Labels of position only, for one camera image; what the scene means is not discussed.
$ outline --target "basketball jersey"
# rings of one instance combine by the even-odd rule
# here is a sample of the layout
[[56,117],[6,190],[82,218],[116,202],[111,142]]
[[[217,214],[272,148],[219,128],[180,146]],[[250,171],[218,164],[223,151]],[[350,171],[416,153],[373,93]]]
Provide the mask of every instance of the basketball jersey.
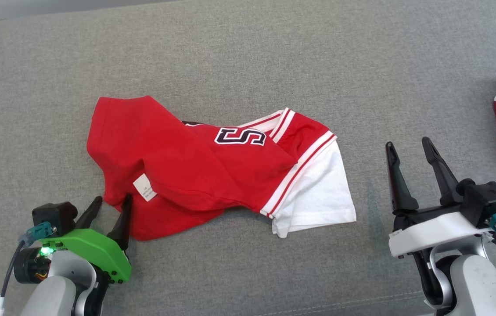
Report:
[[108,204],[134,195],[131,234],[149,240],[244,206],[288,232],[355,221],[336,136],[290,109],[244,124],[181,122],[150,96],[100,98],[87,150]]

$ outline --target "white sleeve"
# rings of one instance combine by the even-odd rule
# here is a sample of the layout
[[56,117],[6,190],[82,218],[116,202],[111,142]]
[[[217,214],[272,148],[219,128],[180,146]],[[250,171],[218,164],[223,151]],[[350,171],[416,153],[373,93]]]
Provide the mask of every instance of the white sleeve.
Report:
[[355,207],[335,140],[304,166],[295,181],[273,219],[274,234],[285,238],[288,232],[355,222]]

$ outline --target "gray fabric surface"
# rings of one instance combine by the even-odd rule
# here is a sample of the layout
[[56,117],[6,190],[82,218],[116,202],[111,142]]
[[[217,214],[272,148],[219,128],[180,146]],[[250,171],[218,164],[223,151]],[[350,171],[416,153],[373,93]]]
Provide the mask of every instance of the gray fabric surface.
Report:
[[[457,178],[496,181],[496,1],[167,2],[0,22],[0,287],[30,210],[101,194],[86,138],[100,96],[149,94],[183,120],[242,124],[286,106],[338,135],[358,222],[272,235],[232,210],[132,241],[105,316],[416,315],[412,258],[391,258],[384,144],[421,206],[438,202],[421,137]],[[102,206],[93,228],[117,212]],[[496,248],[488,247],[496,265]],[[12,280],[6,315],[33,286]]]

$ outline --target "green led light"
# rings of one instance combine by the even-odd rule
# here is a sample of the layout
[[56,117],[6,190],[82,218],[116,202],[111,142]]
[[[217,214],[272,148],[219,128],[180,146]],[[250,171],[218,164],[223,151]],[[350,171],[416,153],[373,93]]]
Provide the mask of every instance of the green led light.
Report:
[[48,256],[50,254],[53,254],[54,250],[52,248],[49,248],[49,247],[43,247],[43,248],[41,248],[40,252],[41,252],[42,256]]

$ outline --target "white tag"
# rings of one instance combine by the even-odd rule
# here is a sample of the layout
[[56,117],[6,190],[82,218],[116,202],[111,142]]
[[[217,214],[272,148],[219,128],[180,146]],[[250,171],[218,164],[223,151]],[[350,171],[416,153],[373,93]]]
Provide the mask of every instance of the white tag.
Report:
[[156,196],[156,192],[152,190],[150,181],[146,177],[146,174],[141,174],[141,176],[133,182],[133,185],[147,202]]

